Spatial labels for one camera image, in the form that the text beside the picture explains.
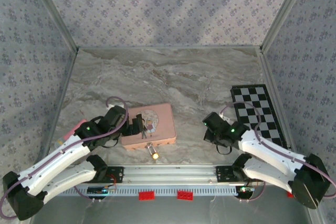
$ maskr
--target small box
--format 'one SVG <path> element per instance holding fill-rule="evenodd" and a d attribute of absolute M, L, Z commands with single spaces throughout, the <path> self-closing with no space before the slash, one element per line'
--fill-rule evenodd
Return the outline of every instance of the small box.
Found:
<path fill-rule="evenodd" d="M 176 131 L 172 106 L 169 103 L 143 106 L 129 109 L 129 119 L 142 115 L 144 131 L 133 136 L 122 136 L 121 144 L 128 150 L 145 148 L 147 143 L 153 146 L 174 144 Z"/>

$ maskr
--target wallpaper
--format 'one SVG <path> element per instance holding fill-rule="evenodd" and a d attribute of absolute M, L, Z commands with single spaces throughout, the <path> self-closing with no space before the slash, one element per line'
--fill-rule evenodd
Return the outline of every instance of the wallpaper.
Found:
<path fill-rule="evenodd" d="M 297 0 L 267 52 L 300 152 L 336 179 L 336 0 Z M 325 200 L 336 223 L 336 200 Z"/>
<path fill-rule="evenodd" d="M 79 47 L 260 45 L 284 0 L 53 0 Z"/>
<path fill-rule="evenodd" d="M 73 54 L 41 0 L 0 0 L 0 22 L 2 178 L 28 168 L 44 147 Z"/>

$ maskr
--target cable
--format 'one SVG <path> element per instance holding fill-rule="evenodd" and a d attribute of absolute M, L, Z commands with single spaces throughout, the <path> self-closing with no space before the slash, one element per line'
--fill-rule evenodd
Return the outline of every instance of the cable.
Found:
<path fill-rule="evenodd" d="M 115 191 L 117 191 L 117 179 L 115 178 L 115 176 L 113 174 L 109 174 L 109 175 L 106 175 L 106 176 L 113 179 L 113 184 L 109 185 L 108 187 L 115 186 Z"/>
<path fill-rule="evenodd" d="M 79 194 L 79 196 L 81 196 L 81 197 L 83 197 L 83 198 L 85 198 L 85 199 L 88 199 L 88 200 L 92 200 L 92 199 L 90 199 L 90 197 L 88 197 L 88 196 L 82 194 L 82 193 L 80 192 L 80 190 L 78 190 L 77 186 L 74 186 L 73 188 L 75 189 L 76 193 Z"/>
<path fill-rule="evenodd" d="M 265 189 L 266 189 L 266 182 L 264 181 L 264 184 L 263 184 L 263 187 L 262 187 L 262 189 L 261 189 L 261 192 L 258 194 L 257 197 L 252 198 L 252 199 L 239 199 L 239 200 L 241 200 L 241 201 L 254 201 L 254 200 L 256 200 L 256 199 L 259 199 L 259 198 L 263 195 Z"/>
<path fill-rule="evenodd" d="M 253 104 L 250 104 L 250 103 L 248 103 L 248 102 L 233 102 L 233 103 L 230 103 L 229 105 L 225 106 L 225 107 L 222 109 L 221 114 L 223 114 L 223 112 L 224 112 L 228 107 L 233 107 L 234 104 L 239 104 L 239 103 L 243 103 L 243 104 L 247 104 L 247 105 L 251 106 L 251 107 L 255 110 L 255 112 L 257 113 L 257 115 L 258 115 L 258 124 L 255 126 L 255 128 L 254 128 L 254 132 L 255 132 L 256 138 L 258 139 L 258 141 L 259 141 L 264 147 L 268 148 L 269 150 L 271 150 L 271 151 L 273 151 L 273 152 L 275 152 L 275 153 L 277 153 L 277 154 L 279 154 L 279 155 L 281 155 L 281 156 L 283 156 L 283 157 L 285 157 L 285 158 L 288 158 L 288 159 L 293 160 L 293 161 L 295 161 L 295 162 L 298 162 L 298 163 L 300 163 L 300 164 L 302 164 L 302 165 L 305 165 L 306 167 L 308 167 L 308 168 L 312 169 L 313 171 L 315 171 L 315 172 L 319 173 L 320 175 L 322 175 L 324 178 L 326 178 L 326 179 L 327 179 L 327 180 L 328 180 L 328 181 L 329 181 L 329 182 L 336 188 L 336 182 L 333 181 L 332 178 L 331 178 L 330 176 L 328 176 L 326 173 L 324 173 L 323 171 L 317 169 L 316 167 L 312 166 L 311 164 L 308 164 L 307 162 L 301 161 L 301 160 L 299 160 L 299 159 L 297 159 L 297 158 L 293 158 L 293 157 L 290 156 L 290 155 L 287 155 L 287 154 L 285 154 L 285 153 L 282 153 L 282 152 L 280 152 L 280 151 L 274 149 L 273 147 L 271 147 L 271 146 L 269 146 L 268 144 L 266 144 L 265 141 L 261 141 L 260 136 L 259 136 L 258 131 L 257 131 L 257 129 L 258 129 L 259 126 L 261 125 L 261 115 L 260 115 L 258 109 L 257 109 L 256 107 L 253 106 Z M 336 197 L 336 191 L 335 191 L 335 193 L 332 194 L 332 195 L 325 195 L 325 196 L 324 196 L 324 198 L 326 198 L 326 199 L 332 199 L 332 198 L 335 198 L 335 197 Z"/>
<path fill-rule="evenodd" d="M 251 179 L 248 178 L 248 182 L 247 182 L 247 184 L 245 186 L 247 187 L 250 183 L 251 183 Z"/>
<path fill-rule="evenodd" d="M 103 116 L 102 115 L 99 115 L 99 116 L 97 116 L 97 117 L 95 117 L 95 118 L 92 118 L 90 121 L 91 122 L 95 122 L 96 120 L 98 120 L 98 119 L 102 119 L 103 118 Z"/>
<path fill-rule="evenodd" d="M 217 150 L 217 152 L 219 153 L 219 154 L 221 154 L 221 155 L 229 155 L 229 154 L 231 154 L 231 152 L 232 152 L 232 147 L 231 146 L 229 146 L 229 152 L 228 153 L 221 153 L 221 152 L 219 152 L 219 149 L 218 149 L 218 144 L 216 144 L 216 150 Z"/>
<path fill-rule="evenodd" d="M 116 141 L 116 143 L 115 143 L 114 145 L 112 145 L 112 146 L 101 145 L 101 147 L 103 147 L 103 148 L 105 148 L 105 149 L 109 149 L 109 148 L 115 147 L 115 146 L 118 144 L 119 139 L 114 140 L 114 141 Z"/>
<path fill-rule="evenodd" d="M 106 137 L 106 136 L 109 136 L 113 133 L 115 133 L 116 131 L 118 131 L 123 125 L 124 123 L 126 122 L 127 118 L 128 118 L 128 107 L 127 107 L 127 104 L 124 100 L 122 100 L 120 97 L 108 97 L 106 99 L 106 107 L 108 107 L 108 102 L 110 99 L 117 99 L 119 101 L 121 101 L 124 105 L 124 108 L 126 110 L 125 112 L 125 117 L 124 119 L 121 121 L 121 123 L 112 131 L 108 132 L 108 133 L 105 133 L 105 134 L 101 134 L 101 135 L 98 135 L 98 136 L 92 136 L 92 137 L 87 137 L 87 138 L 84 138 L 84 139 L 80 139 L 68 146 L 66 146 L 65 148 L 62 149 L 62 153 L 64 153 L 65 151 L 67 151 L 68 149 L 72 148 L 73 146 L 79 144 L 79 143 L 83 143 L 83 142 L 87 142 L 87 141 L 92 141 L 92 140 L 95 140 L 95 139 L 99 139 L 99 138 L 102 138 L 102 137 Z M 16 187 L 18 186 L 19 184 L 21 184 L 22 182 L 24 182 L 25 180 L 27 180 L 28 178 L 31 178 L 33 175 L 35 175 L 36 173 L 38 173 L 40 170 L 42 170 L 44 167 L 46 167 L 48 164 L 50 164 L 52 161 L 54 161 L 57 157 L 59 157 L 60 155 L 62 155 L 61 152 L 58 152 L 57 154 L 55 154 L 53 157 L 51 157 L 50 159 L 48 159 L 45 163 L 43 163 L 40 167 L 36 168 L 36 170 L 32 171 L 30 174 L 28 174 L 27 177 L 24 177 L 22 179 L 20 179 L 19 181 L 17 181 L 16 183 L 14 183 L 12 186 L 10 186 L 10 188 L 4 192 L 4 195 L 1 197 L 1 200 L 0 200 L 0 217 L 3 218 L 3 219 L 6 219 L 6 220 L 14 220 L 15 218 L 17 218 L 17 216 L 6 216 L 4 215 L 4 213 L 2 212 L 2 206 L 4 204 L 4 201 L 6 199 L 6 197 L 8 196 L 8 194 Z"/>

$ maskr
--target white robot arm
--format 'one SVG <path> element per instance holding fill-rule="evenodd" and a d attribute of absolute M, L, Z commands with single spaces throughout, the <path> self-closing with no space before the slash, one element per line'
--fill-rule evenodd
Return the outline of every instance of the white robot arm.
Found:
<path fill-rule="evenodd" d="M 80 165 L 65 169 L 110 139 L 116 140 L 121 134 L 140 133 L 141 115 L 132 120 L 133 124 L 129 124 L 128 119 L 126 109 L 113 106 L 105 116 L 82 123 L 62 146 L 32 167 L 20 174 L 7 173 L 3 177 L 5 193 L 0 206 L 6 198 L 18 219 L 25 220 L 57 194 L 83 182 L 101 181 L 108 167 L 98 155 L 89 156 Z M 0 215 L 6 219 L 15 218 L 4 216 L 2 211 Z"/>
<path fill-rule="evenodd" d="M 319 157 L 313 154 L 305 157 L 282 148 L 261 136 L 257 137 L 256 132 L 244 124 L 234 122 L 230 125 L 215 112 L 209 114 L 203 123 L 207 126 L 204 140 L 246 153 L 241 154 L 232 165 L 239 180 L 269 182 L 292 193 L 308 208 L 317 208 L 330 182 L 303 164 L 314 166 L 328 175 Z"/>

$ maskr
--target purple cable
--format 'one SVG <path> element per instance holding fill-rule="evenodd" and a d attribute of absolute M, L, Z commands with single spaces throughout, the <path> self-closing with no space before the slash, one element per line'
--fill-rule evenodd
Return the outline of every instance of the purple cable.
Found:
<path fill-rule="evenodd" d="M 84 194 L 82 194 L 82 193 L 80 192 L 80 190 L 78 190 L 77 186 L 74 186 L 73 188 L 75 189 L 76 193 L 79 194 L 79 196 L 81 196 L 81 197 L 83 197 L 83 198 L 85 198 L 85 199 L 88 199 L 88 200 L 91 200 L 91 201 L 92 201 L 92 199 L 90 199 L 88 196 L 85 196 Z"/>
<path fill-rule="evenodd" d="M 266 144 L 265 141 L 261 141 L 260 136 L 259 136 L 258 131 L 257 131 L 257 129 L 258 129 L 259 126 L 261 125 L 261 115 L 260 115 L 259 111 L 257 110 L 257 108 L 253 106 L 253 104 L 250 104 L 250 103 L 248 103 L 248 102 L 233 102 L 233 103 L 230 103 L 229 105 L 227 105 L 225 108 L 223 108 L 222 111 L 221 111 L 221 114 L 223 114 L 223 112 L 224 112 L 228 107 L 233 107 L 234 104 L 238 104 L 238 103 L 247 104 L 247 105 L 251 106 L 251 107 L 256 111 L 256 113 L 257 113 L 257 115 L 258 115 L 258 124 L 255 126 L 255 128 L 254 128 L 254 132 L 255 132 L 255 134 L 256 134 L 256 137 L 257 137 L 258 141 L 259 141 L 264 147 L 268 148 L 269 150 L 271 150 L 271 151 L 273 151 L 273 152 L 275 152 L 275 153 L 277 153 L 277 154 L 279 154 L 279 155 L 281 155 L 281 156 L 283 156 L 283 157 L 285 157 L 285 158 L 288 158 L 288 159 L 293 160 L 293 161 L 295 161 L 295 162 L 298 162 L 298 163 L 300 163 L 300 164 L 302 164 L 302 165 L 305 165 L 306 167 L 308 167 L 308 168 L 312 169 L 313 171 L 315 171 L 315 172 L 319 173 L 320 175 L 322 175 L 324 178 L 326 178 L 326 179 L 327 179 L 327 180 L 328 180 L 328 181 L 329 181 L 329 182 L 336 188 L 336 183 L 335 183 L 335 181 L 333 181 L 333 180 L 331 179 L 331 177 L 328 176 L 328 175 L 327 175 L 326 173 L 324 173 L 323 171 L 317 169 L 315 166 L 312 166 L 311 164 L 308 164 L 307 162 L 301 161 L 301 160 L 299 160 L 299 159 L 297 159 L 297 158 L 293 158 L 293 157 L 290 156 L 290 155 L 287 155 L 287 154 L 285 154 L 285 153 L 282 153 L 282 152 L 280 152 L 280 151 L 274 149 L 273 147 L 271 147 L 271 146 L 269 146 L 268 144 Z M 332 195 L 325 195 L 325 196 L 324 196 L 324 198 L 326 198 L 326 199 L 332 199 L 332 198 L 335 198 L 335 197 L 336 197 L 336 192 L 335 192 L 334 194 L 332 194 Z"/>
<path fill-rule="evenodd" d="M 84 139 L 81 139 L 81 140 L 78 140 L 70 145 L 68 145 L 67 147 L 65 147 L 64 149 L 62 149 L 63 153 L 70 149 L 71 147 L 73 147 L 74 145 L 76 144 L 79 144 L 79 143 L 83 143 L 83 142 L 87 142 L 87 141 L 91 141 L 91 140 L 95 140 L 95 139 L 98 139 L 98 138 L 102 138 L 102 137 L 106 137 L 106 136 L 109 136 L 111 134 L 113 134 L 114 132 L 118 131 L 123 125 L 124 123 L 126 122 L 127 120 L 127 116 L 128 116 L 128 107 L 127 107 L 127 104 L 124 100 L 122 100 L 120 97 L 108 97 L 106 99 L 106 106 L 108 107 L 108 102 L 110 99 L 118 99 L 119 101 L 121 101 L 124 105 L 124 108 L 126 110 L 125 112 L 125 117 L 124 119 L 121 121 L 121 123 L 112 131 L 108 132 L 108 133 L 105 133 L 105 134 L 101 134 L 101 135 L 98 135 L 98 136 L 92 136 L 92 137 L 87 137 L 87 138 L 84 138 Z M 36 170 L 32 171 L 30 174 L 28 174 L 28 177 L 32 177 L 34 174 L 36 174 L 37 172 L 39 172 L 40 170 L 42 170 L 45 166 L 47 166 L 48 164 L 50 164 L 53 160 L 55 160 L 55 158 L 59 157 L 60 155 L 62 155 L 61 152 L 55 154 L 53 157 L 51 157 L 48 161 L 46 161 L 44 164 L 42 164 L 39 168 L 37 168 Z M 0 217 L 3 218 L 3 219 L 6 219 L 6 220 L 13 220 L 15 218 L 17 218 L 17 216 L 5 216 L 4 213 L 2 212 L 2 206 L 4 204 L 4 201 L 5 201 L 5 198 L 8 196 L 8 194 L 19 184 L 21 184 L 23 181 L 25 181 L 27 179 L 27 177 L 24 177 L 22 179 L 20 179 L 18 182 L 14 183 L 14 185 L 12 185 L 7 191 L 4 192 L 4 195 L 1 197 L 1 200 L 0 200 Z"/>

